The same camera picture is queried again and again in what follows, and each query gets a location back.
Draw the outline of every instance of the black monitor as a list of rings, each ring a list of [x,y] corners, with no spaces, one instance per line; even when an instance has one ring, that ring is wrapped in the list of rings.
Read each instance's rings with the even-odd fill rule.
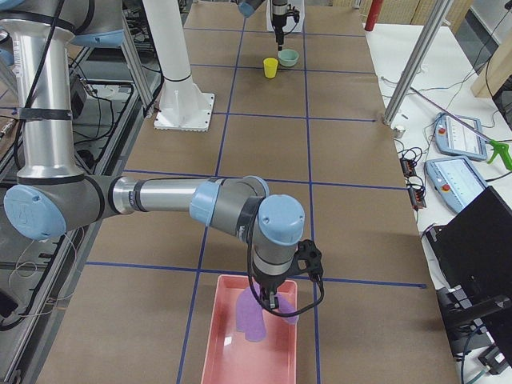
[[[460,285],[474,305],[512,298],[512,210],[489,186],[435,235],[434,251],[451,287]],[[482,316],[512,365],[512,309]]]

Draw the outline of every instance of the white cable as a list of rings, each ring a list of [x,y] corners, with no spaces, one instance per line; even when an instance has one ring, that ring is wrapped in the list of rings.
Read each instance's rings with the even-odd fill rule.
[[[73,241],[71,240],[71,238],[69,237],[68,234],[64,234],[63,236],[68,240],[68,242],[70,242],[70,245],[71,245],[71,247],[74,250],[74,260],[73,260],[73,265],[71,266],[70,272],[69,272],[66,280],[62,284],[62,288],[64,288],[66,286],[66,284],[68,283],[68,280],[70,279],[70,276],[72,276],[73,272],[76,271],[75,268],[76,268],[76,264],[77,264],[77,260],[78,260],[78,250],[77,250],[77,247],[73,244]],[[71,294],[68,294],[67,296],[65,296],[64,298],[60,298],[59,296],[57,296],[56,299],[49,298],[46,301],[46,304],[57,303],[57,302],[60,302],[62,300],[66,300],[66,299],[72,297],[73,295],[74,295],[74,291]],[[41,313],[38,313],[38,314],[20,314],[19,317],[20,318],[32,318],[32,317],[37,317],[37,316],[43,316],[45,314],[51,314],[54,310],[66,310],[66,307],[54,306],[51,310],[48,310],[47,312],[41,312]]]
[[[38,266],[36,265],[35,262],[23,262],[22,264],[20,264],[21,260],[22,260],[22,257],[23,255],[25,255],[25,253],[28,251],[28,249],[32,246],[32,244],[35,243],[35,240],[32,240],[32,242],[26,246],[26,248],[24,249],[24,251],[19,255],[18,257],[18,260],[16,260],[16,264],[14,265],[14,269],[10,272],[9,274],[9,279],[7,280],[7,285],[9,286],[9,289],[11,291],[11,293],[16,297],[16,299],[18,300],[18,304],[21,304],[22,306],[25,305],[24,301],[22,300],[22,298],[20,298],[18,296],[18,294],[16,293],[16,290],[12,287],[11,285],[11,281],[12,281],[12,277],[14,276],[14,274],[16,274],[17,276],[19,276],[20,278],[31,278],[32,276],[35,275],[35,273],[37,272],[38,270]],[[23,268],[25,265],[34,265],[34,271],[32,271],[32,274],[29,275],[29,276],[23,276],[22,274],[19,274],[18,273],[18,270],[20,268]]]

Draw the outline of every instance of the purple sponge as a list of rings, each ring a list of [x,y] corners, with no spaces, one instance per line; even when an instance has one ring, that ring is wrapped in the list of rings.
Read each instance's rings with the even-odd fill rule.
[[[254,284],[256,293],[259,294],[259,285]],[[278,293],[279,311],[284,314],[289,314],[295,311],[295,308],[286,300],[286,298]],[[258,302],[254,299],[250,287],[238,296],[236,304],[237,314],[237,331],[246,334],[248,342],[260,342],[266,336],[265,322],[263,321],[264,309],[260,307]],[[297,324],[298,316],[291,318],[282,318],[289,324]]]

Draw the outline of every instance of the red object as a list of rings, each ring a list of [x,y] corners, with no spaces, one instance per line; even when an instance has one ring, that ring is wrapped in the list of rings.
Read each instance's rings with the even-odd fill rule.
[[[297,326],[263,311],[263,341],[248,342],[236,331],[236,302],[248,286],[247,276],[218,278],[201,384],[296,383]],[[286,280],[279,293],[297,306],[294,281]]]
[[[368,13],[368,17],[366,18],[365,30],[371,32],[374,30],[375,23],[378,20],[378,16],[381,13],[382,4],[384,0],[373,0],[371,3],[370,12]]]

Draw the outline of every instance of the grid floor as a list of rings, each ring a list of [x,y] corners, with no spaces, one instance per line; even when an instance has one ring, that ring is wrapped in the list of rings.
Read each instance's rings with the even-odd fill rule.
[[[210,129],[148,122],[126,174],[257,174],[305,207],[326,300],[298,324],[299,383],[455,382],[358,13],[309,7],[304,33],[286,40],[301,61],[270,81],[264,20],[194,4],[186,40],[194,80],[217,95]],[[244,255],[187,214],[105,221],[38,382],[199,383],[216,278],[243,274]],[[300,306],[317,297],[296,281]]]

